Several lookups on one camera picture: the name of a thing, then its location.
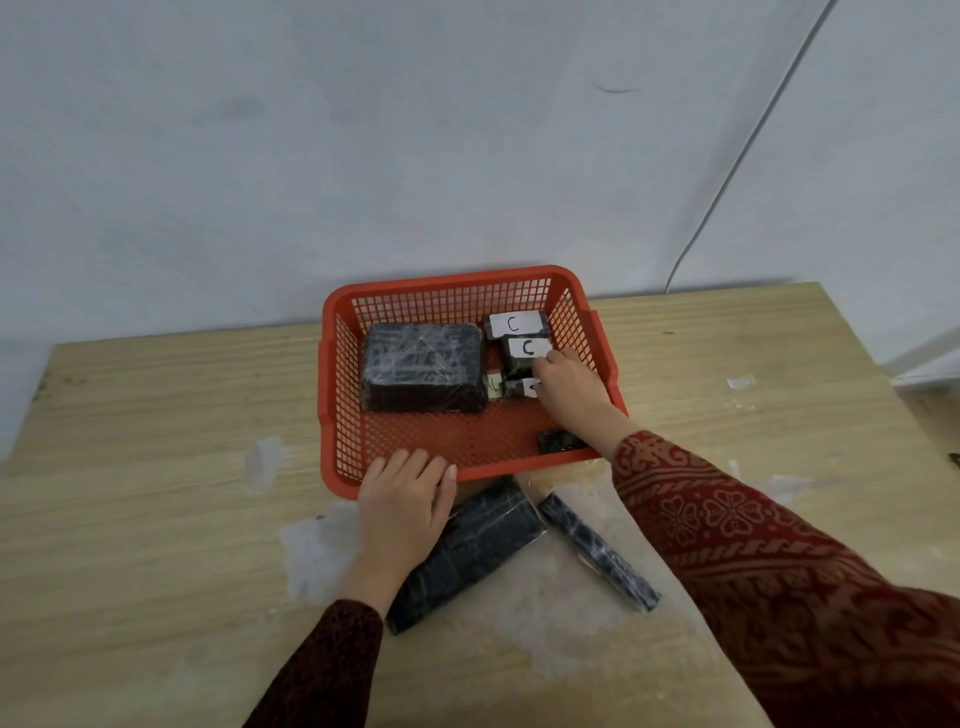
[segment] white label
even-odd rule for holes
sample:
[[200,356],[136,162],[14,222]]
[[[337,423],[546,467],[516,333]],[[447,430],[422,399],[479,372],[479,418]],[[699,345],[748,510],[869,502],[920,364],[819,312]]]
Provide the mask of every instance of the white label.
[[523,396],[537,398],[537,390],[534,389],[535,384],[540,384],[540,380],[535,376],[530,376],[523,380]]
[[490,317],[490,333],[494,339],[501,336],[522,336],[525,333],[543,331],[543,319],[539,311],[514,311],[494,313]]
[[553,349],[550,339],[508,339],[507,346],[510,356],[517,359],[530,358],[531,356],[547,356]]

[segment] hand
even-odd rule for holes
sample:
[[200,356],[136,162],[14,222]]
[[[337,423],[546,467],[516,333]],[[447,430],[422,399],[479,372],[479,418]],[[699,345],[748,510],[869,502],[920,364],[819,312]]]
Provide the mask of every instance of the hand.
[[360,555],[342,598],[370,604],[381,617],[407,575],[436,545],[457,495],[457,466],[426,450],[374,460],[360,485]]
[[557,424],[608,460],[623,438],[639,430],[613,406],[600,376],[573,349],[534,359],[534,376],[540,380],[537,397]]

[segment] red patterned sleeve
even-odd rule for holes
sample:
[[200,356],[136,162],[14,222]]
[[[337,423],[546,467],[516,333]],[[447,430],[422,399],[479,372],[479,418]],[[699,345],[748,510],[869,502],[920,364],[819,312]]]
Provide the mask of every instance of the red patterned sleeve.
[[617,493],[777,726],[960,725],[960,601],[849,548],[652,432]]
[[333,602],[244,726],[363,726],[382,638],[383,620],[373,607]]

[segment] basket rim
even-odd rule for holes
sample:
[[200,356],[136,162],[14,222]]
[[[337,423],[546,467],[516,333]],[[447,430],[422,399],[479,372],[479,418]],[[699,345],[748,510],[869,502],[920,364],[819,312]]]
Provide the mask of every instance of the basket rim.
[[[334,496],[343,497],[350,500],[356,500],[357,494],[360,490],[358,485],[346,483],[341,476],[338,475],[336,470],[336,465],[334,462],[336,460],[336,424],[334,422],[334,412],[336,410],[336,377],[324,377],[324,375],[328,374],[328,372],[324,370],[324,364],[328,364],[334,360],[330,356],[330,348],[333,346],[336,340],[337,330],[336,313],[334,309],[343,298],[358,298],[369,295],[377,296],[395,293],[417,292],[420,291],[424,285],[431,287],[438,285],[458,287],[466,285],[488,285],[509,282],[495,280],[496,278],[502,278],[505,276],[509,276],[510,278],[541,279],[552,275],[555,275],[558,278],[563,278],[568,282],[570,295],[573,298],[574,305],[580,310],[585,311],[587,315],[595,321],[597,330],[600,334],[599,343],[601,349],[603,350],[603,354],[610,361],[612,367],[611,381],[605,382],[605,384],[608,392],[611,395],[611,400],[614,406],[626,413],[626,406],[617,384],[617,367],[612,358],[612,351],[610,348],[610,343],[607,340],[606,333],[600,326],[599,314],[590,308],[587,296],[584,293],[583,285],[573,271],[569,270],[568,268],[560,265],[536,265],[525,266],[521,268],[495,268],[445,276],[441,275],[423,278],[373,280],[364,283],[348,283],[347,285],[342,285],[330,292],[324,301],[322,326],[323,333],[322,340],[318,346],[317,415],[320,421],[321,435],[320,471],[321,478],[323,479],[326,489]],[[331,456],[324,457],[325,453],[329,453]],[[517,470],[513,470],[512,472],[538,470],[539,468],[547,468],[555,465],[589,460],[598,456],[599,455],[595,450],[586,448],[562,453],[558,452],[551,455],[534,455],[521,460],[503,461],[500,463],[464,468],[462,470],[462,474],[471,475],[471,477],[465,479],[475,479],[478,477],[487,477],[488,473],[504,474],[510,472],[510,468],[517,468]],[[501,471],[500,469],[503,468],[507,468],[508,470]]]

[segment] orange plastic basket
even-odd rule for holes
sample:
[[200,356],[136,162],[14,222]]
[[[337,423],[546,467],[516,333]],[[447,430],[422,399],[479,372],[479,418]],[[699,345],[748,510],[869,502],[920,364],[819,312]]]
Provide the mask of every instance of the orange plastic basket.
[[[616,364],[580,281],[554,265],[426,279],[357,283],[324,303],[320,344],[321,473],[326,487],[356,499],[375,457],[399,448],[424,448],[456,463],[460,480],[548,468],[598,457],[593,449],[541,455],[537,433],[556,428],[536,400],[491,400],[479,415],[364,412],[360,367],[367,331],[380,322],[480,324],[484,315],[545,310],[554,346],[575,349],[626,412],[616,386]],[[488,369],[498,368],[489,347]]]

